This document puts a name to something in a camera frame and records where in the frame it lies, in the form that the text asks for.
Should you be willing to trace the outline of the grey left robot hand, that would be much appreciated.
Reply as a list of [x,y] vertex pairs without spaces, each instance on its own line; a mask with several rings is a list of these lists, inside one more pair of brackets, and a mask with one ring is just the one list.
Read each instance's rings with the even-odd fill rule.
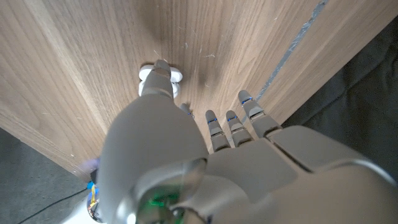
[[140,96],[113,121],[99,162],[106,223],[396,223],[397,183],[349,147],[303,126],[283,128],[239,92],[255,130],[207,111],[213,153],[172,69],[144,67]]

